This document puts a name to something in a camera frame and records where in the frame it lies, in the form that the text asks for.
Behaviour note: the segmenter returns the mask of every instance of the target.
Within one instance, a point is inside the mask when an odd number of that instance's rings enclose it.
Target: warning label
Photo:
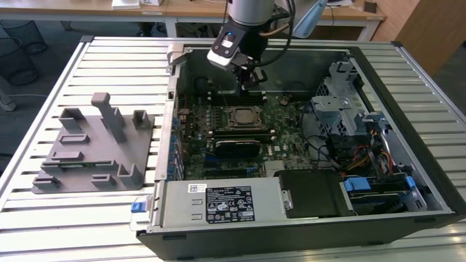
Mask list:
[[[208,224],[255,221],[251,187],[205,189]]]

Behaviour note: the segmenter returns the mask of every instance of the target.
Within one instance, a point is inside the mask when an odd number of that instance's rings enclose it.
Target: metal bracket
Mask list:
[[[187,61],[187,56],[184,53],[184,45],[181,44],[171,44],[168,46],[168,52],[167,52],[167,73],[173,75],[175,73],[175,66],[177,64],[184,64]]]

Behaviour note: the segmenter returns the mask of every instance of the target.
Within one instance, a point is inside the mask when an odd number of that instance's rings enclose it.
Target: floor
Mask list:
[[[83,35],[133,37],[139,28],[129,22],[72,22],[72,30],[64,31],[56,21],[37,21],[48,49],[32,56],[40,78],[29,85],[12,87],[0,78],[3,91],[12,94],[47,95],[61,74],[71,54]],[[434,77],[463,113],[466,113],[466,48],[461,47]],[[45,98],[36,96],[12,97],[17,105],[13,112],[0,110],[0,153],[13,153],[28,131],[29,125],[41,108]],[[0,157],[0,174],[8,164],[8,158]]]
[[[135,37],[139,31],[137,24],[129,22],[72,22],[73,29],[71,31],[63,30],[57,21],[37,21],[36,24],[48,45],[43,53],[31,57],[40,77],[24,86],[11,86],[0,78],[1,90],[8,95],[48,95],[83,35]],[[1,29],[0,37],[7,37]],[[16,103],[16,110],[4,112],[0,108],[0,153],[15,153],[45,101],[45,97],[37,96],[11,97],[11,99]],[[8,160],[8,158],[0,157],[0,174],[7,167]]]

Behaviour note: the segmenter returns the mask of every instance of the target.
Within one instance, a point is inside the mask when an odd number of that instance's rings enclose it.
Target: wastebasket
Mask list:
[[[17,38],[0,38],[0,76],[15,86],[28,84],[39,77]]]
[[[40,53],[47,49],[43,35],[33,21],[0,20],[0,27],[9,37],[21,40],[23,48],[28,54]]]

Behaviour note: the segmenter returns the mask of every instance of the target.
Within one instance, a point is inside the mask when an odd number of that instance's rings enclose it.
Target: barcode sticker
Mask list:
[[[188,184],[188,193],[204,193],[207,184]]]

